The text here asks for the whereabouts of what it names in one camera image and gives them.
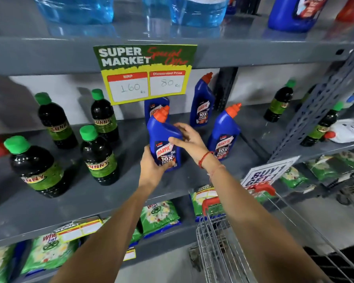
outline red cart handle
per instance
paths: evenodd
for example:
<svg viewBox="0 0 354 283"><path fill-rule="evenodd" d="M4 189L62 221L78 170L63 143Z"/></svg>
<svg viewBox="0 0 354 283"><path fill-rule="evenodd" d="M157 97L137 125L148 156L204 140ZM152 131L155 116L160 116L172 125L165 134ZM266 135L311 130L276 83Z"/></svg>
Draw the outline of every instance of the red cart handle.
<svg viewBox="0 0 354 283"><path fill-rule="evenodd" d="M207 198L202 203L202 212L204 216L207 216L206 210L208 210L209 206L213 206L214 204L220 204L219 197Z"/></svg>
<svg viewBox="0 0 354 283"><path fill-rule="evenodd" d="M251 189L255 193L259 193L259 192L264 192L265 191L265 192L268 192L272 196L275 195L275 189L271 185L269 185L268 183L254 185L254 186L251 187Z"/></svg>

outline dark green bottle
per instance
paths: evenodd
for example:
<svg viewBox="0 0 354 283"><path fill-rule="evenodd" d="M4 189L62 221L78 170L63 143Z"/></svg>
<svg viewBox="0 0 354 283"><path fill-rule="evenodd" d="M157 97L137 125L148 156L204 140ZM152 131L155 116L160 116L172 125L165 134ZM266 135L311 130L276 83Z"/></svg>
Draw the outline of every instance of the dark green bottle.
<svg viewBox="0 0 354 283"><path fill-rule="evenodd" d="M296 81L290 79L285 87L282 87L274 96L274 99L271 101L270 107L266 110L264 119L269 122L277 122L282 113L287 108L291 99L293 98L293 87L295 86Z"/></svg>
<svg viewBox="0 0 354 283"><path fill-rule="evenodd" d="M99 136L93 125L81 127L80 135L84 140L81 144L81 154L94 179L103 186L115 183L119 172L109 142Z"/></svg>
<svg viewBox="0 0 354 283"><path fill-rule="evenodd" d="M63 108L51 102L51 98L46 92L37 93L35 100L40 105L38 117L41 119L43 126L47 128L55 145L60 149L76 147L77 140Z"/></svg>
<svg viewBox="0 0 354 283"><path fill-rule="evenodd" d="M68 190L63 169L45 148L31 146L23 136L8 138L4 146L12 154L12 170L38 193L55 198Z"/></svg>
<svg viewBox="0 0 354 283"><path fill-rule="evenodd" d="M104 94L100 89L92 90L92 96L95 101L90 111L97 132L109 142L117 141L119 133L113 106L104 98Z"/></svg>
<svg viewBox="0 0 354 283"><path fill-rule="evenodd" d="M300 145L304 147L311 147L320 140L322 136L329 130L329 127L336 123L338 118L338 111L344 107L342 102L337 102L335 106L320 120L315 129L309 133Z"/></svg>

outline blue toilet cleaner bottle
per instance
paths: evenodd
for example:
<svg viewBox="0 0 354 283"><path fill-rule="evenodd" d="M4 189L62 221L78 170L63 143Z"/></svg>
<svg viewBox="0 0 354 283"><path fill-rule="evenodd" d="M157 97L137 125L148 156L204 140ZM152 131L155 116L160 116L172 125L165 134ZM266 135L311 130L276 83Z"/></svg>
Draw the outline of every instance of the blue toilet cleaner bottle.
<svg viewBox="0 0 354 283"><path fill-rule="evenodd" d="M194 99L191 104L190 126L200 127L207 124L212 112L215 96L208 87L212 79L212 72L202 76L195 85Z"/></svg>
<svg viewBox="0 0 354 283"><path fill-rule="evenodd" d="M214 152L219 161L228 156L236 137L241 133L240 127L233 120L240 107L241 103L228 107L215 120L214 129L207 142L207 149Z"/></svg>
<svg viewBox="0 0 354 283"><path fill-rule="evenodd" d="M144 116L146 118L146 125L147 125L150 117L153 114L155 114L155 112L157 110L159 110L160 108L165 107L167 105L169 105L168 97L159 97L159 98L145 100L144 101ZM168 114L168 118L166 119L166 122L169 123L169 114Z"/></svg>
<svg viewBox="0 0 354 283"><path fill-rule="evenodd" d="M149 133L149 146L151 154L159 166L169 161L174 161L174 165L168 171L178 169L181 166L180 147L168 141L169 137L182 140L181 131L172 124L165 123L169 114L169 106L160 108L151 116L147 129Z"/></svg>
<svg viewBox="0 0 354 283"><path fill-rule="evenodd" d="M327 0L275 0L269 28L305 33L316 23Z"/></svg>

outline price tag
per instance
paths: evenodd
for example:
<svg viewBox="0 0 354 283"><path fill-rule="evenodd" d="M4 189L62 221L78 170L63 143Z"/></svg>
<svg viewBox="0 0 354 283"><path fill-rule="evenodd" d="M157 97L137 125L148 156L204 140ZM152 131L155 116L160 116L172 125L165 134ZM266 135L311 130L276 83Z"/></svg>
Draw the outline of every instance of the price tag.
<svg viewBox="0 0 354 283"><path fill-rule="evenodd" d="M57 229L55 233L63 243L96 232L102 226L98 216L73 221Z"/></svg>
<svg viewBox="0 0 354 283"><path fill-rule="evenodd" d="M287 169L291 167L299 158L300 156L297 156L251 168L244 180L241 181L241 185L246 189L253 185L262 183L268 183L271 185L273 182L278 180L283 173L285 173Z"/></svg>
<svg viewBox="0 0 354 283"><path fill-rule="evenodd" d="M195 44L94 46L112 105L185 94Z"/></svg>
<svg viewBox="0 0 354 283"><path fill-rule="evenodd" d="M127 252L123 258L123 261L127 261L127 260L134 259L134 258L136 258L135 248L131 247L127 250Z"/></svg>
<svg viewBox="0 0 354 283"><path fill-rule="evenodd" d="M108 76L109 87L115 102L138 99L148 96L147 72L117 74Z"/></svg>
<svg viewBox="0 0 354 283"><path fill-rule="evenodd" d="M149 85L151 95L179 93L182 91L185 71L151 71Z"/></svg>

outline price sign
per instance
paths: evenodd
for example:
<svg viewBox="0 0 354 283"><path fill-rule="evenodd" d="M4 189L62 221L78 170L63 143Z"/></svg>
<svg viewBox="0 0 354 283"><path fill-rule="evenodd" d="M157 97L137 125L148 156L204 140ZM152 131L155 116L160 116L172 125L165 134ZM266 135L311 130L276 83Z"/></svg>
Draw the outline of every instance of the price sign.
<svg viewBox="0 0 354 283"><path fill-rule="evenodd" d="M283 173L285 173L287 169L291 167L299 158L300 156L297 156L251 168L244 180L242 180L241 185L246 189L262 183L268 183L271 185L273 182L278 180Z"/></svg>
<svg viewBox="0 0 354 283"><path fill-rule="evenodd" d="M146 72L109 75L108 83L110 90L116 92L112 95L115 102L148 96L148 75Z"/></svg>
<svg viewBox="0 0 354 283"><path fill-rule="evenodd" d="M185 94L197 45L93 47L112 105Z"/></svg>
<svg viewBox="0 0 354 283"><path fill-rule="evenodd" d="M179 93L185 80L185 71L151 71L149 84L151 95Z"/></svg>

